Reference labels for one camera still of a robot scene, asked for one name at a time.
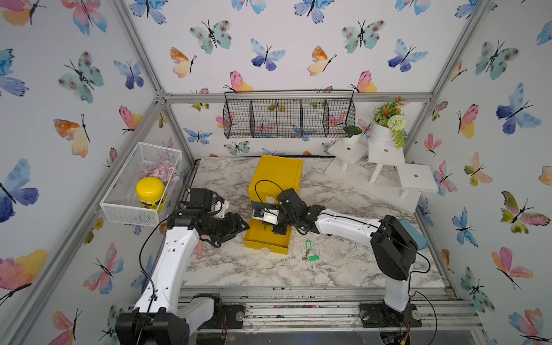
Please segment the yellow bottom drawer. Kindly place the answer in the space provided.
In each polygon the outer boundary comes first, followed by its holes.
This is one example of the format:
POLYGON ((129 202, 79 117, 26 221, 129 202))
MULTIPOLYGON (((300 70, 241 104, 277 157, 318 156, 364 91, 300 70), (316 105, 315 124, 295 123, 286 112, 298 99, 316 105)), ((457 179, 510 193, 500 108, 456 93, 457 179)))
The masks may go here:
POLYGON ((244 237, 244 246, 252 250, 269 250, 274 254, 289 254, 292 227, 288 227, 284 234, 276 234, 274 226, 265 225, 260 220, 250 219, 250 228, 244 237))

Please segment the yellow plastic drawer cabinet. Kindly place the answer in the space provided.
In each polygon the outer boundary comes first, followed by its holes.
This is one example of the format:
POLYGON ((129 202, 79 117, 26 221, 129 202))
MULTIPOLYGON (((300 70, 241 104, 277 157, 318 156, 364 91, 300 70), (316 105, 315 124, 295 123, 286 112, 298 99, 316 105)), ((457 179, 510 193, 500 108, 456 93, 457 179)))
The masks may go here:
POLYGON ((261 208, 277 204, 277 196, 289 188, 300 194, 302 175, 302 160, 272 155, 261 156, 248 188, 252 207, 261 208))

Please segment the green tag key bunch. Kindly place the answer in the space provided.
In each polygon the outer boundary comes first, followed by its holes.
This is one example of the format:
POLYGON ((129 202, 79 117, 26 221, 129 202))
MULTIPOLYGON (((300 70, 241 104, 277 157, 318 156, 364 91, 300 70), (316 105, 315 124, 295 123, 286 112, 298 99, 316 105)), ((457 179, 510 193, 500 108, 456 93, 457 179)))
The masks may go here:
POLYGON ((319 261, 320 257, 313 253, 313 245, 311 240, 306 240, 306 250, 305 254, 302 257, 303 261, 315 262, 319 261))

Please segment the teal drawer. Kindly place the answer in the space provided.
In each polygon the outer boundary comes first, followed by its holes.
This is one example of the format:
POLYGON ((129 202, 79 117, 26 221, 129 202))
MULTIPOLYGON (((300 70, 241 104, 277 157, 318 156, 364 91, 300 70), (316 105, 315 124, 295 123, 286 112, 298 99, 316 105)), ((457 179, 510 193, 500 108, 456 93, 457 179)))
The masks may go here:
POLYGON ((254 217, 263 217, 265 214, 269 214, 272 209, 274 209, 273 205, 265 204, 258 201, 251 201, 251 205, 254 212, 254 217))

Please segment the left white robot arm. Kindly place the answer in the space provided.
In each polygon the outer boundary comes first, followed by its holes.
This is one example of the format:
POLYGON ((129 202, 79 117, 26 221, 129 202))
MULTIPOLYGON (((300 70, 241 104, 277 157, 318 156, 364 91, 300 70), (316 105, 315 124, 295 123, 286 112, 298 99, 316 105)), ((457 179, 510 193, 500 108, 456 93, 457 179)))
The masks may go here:
POLYGON ((247 231, 249 224, 228 210, 226 199, 205 188, 192 188, 168 217, 164 245, 147 285, 130 312, 119 314, 114 327, 121 344, 191 344, 201 327, 220 328, 223 344, 230 321, 217 293, 199 293, 184 307, 179 296, 199 242, 221 245, 247 231))

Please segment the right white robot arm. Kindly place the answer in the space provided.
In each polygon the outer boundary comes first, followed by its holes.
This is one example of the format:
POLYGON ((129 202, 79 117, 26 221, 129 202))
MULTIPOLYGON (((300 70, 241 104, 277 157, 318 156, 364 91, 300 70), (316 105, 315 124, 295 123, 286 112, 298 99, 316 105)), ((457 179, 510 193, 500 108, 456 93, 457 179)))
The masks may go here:
POLYGON ((289 188, 277 196, 277 205, 255 213, 273 231, 282 233, 294 227, 302 234, 335 235, 371 247, 377 267, 385 276, 385 296, 381 302, 359 306, 365 328, 418 328, 418 309, 411 303, 411 274, 418 245, 401 222, 393 216, 365 219, 332 211, 324 206, 308 206, 289 188))

